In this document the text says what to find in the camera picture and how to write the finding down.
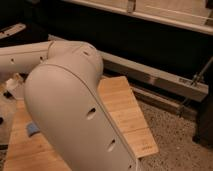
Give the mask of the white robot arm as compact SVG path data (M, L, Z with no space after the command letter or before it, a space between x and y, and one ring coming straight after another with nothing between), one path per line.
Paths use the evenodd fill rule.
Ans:
M32 120L72 171L141 171L104 106L103 59L82 41L0 47L0 73L26 73L24 102Z

